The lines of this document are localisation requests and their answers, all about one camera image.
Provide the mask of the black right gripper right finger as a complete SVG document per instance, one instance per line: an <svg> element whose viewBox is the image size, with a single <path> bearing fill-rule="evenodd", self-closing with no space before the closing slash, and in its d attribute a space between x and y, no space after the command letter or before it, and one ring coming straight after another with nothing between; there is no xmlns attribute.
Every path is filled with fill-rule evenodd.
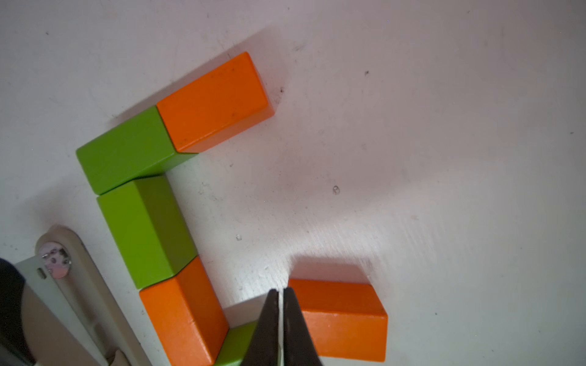
<svg viewBox="0 0 586 366"><path fill-rule="evenodd" d="M283 294L283 357L287 366L322 366L293 288Z"/></svg>

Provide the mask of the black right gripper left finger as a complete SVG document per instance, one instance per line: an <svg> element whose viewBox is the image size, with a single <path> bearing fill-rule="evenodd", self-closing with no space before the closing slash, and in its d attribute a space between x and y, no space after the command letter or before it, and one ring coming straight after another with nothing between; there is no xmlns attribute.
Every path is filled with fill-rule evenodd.
<svg viewBox="0 0 586 366"><path fill-rule="evenodd" d="M262 307L259 320L242 366L277 366L279 364L279 292L271 289Z"/></svg>

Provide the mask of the dark green block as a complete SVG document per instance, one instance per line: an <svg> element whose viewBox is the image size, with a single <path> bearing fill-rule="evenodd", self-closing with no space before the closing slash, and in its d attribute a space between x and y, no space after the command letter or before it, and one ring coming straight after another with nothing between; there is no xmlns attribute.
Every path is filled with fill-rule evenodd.
<svg viewBox="0 0 586 366"><path fill-rule="evenodd" d="M257 322L231 328L218 354L215 366L239 366L247 353Z"/></svg>

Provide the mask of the orange block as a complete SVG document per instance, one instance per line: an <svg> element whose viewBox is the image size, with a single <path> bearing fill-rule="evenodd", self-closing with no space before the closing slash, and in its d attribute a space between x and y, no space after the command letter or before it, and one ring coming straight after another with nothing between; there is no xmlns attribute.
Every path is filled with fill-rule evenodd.
<svg viewBox="0 0 586 366"><path fill-rule="evenodd" d="M164 98L157 109L179 153L202 153L275 114L247 52Z"/></svg>
<svg viewBox="0 0 586 366"><path fill-rule="evenodd" d="M372 285L291 279L317 354L383 362L389 316Z"/></svg>
<svg viewBox="0 0 586 366"><path fill-rule="evenodd" d="M199 257L139 293L171 365L213 365L229 330Z"/></svg>

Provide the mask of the orange block front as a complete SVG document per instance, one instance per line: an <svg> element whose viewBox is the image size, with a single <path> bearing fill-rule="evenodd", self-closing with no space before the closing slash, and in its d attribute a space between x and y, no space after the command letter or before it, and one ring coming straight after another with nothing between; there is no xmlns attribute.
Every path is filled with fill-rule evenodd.
<svg viewBox="0 0 586 366"><path fill-rule="evenodd" d="M171 365L213 365L229 330L199 257L139 293Z"/></svg>

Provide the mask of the green block carried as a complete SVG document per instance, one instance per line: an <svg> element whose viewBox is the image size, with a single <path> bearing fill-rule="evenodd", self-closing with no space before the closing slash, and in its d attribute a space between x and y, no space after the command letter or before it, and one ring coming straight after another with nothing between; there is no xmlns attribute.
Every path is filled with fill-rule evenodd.
<svg viewBox="0 0 586 366"><path fill-rule="evenodd" d="M177 275L198 255L166 176L129 181L97 203L138 290Z"/></svg>

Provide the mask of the green block long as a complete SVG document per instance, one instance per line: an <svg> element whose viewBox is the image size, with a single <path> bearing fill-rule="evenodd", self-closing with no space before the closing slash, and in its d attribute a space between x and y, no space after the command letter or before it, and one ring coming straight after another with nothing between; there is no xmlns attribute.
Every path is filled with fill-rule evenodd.
<svg viewBox="0 0 586 366"><path fill-rule="evenodd" d="M136 178L161 175L190 160L175 149L157 107L150 107L76 151L96 195Z"/></svg>

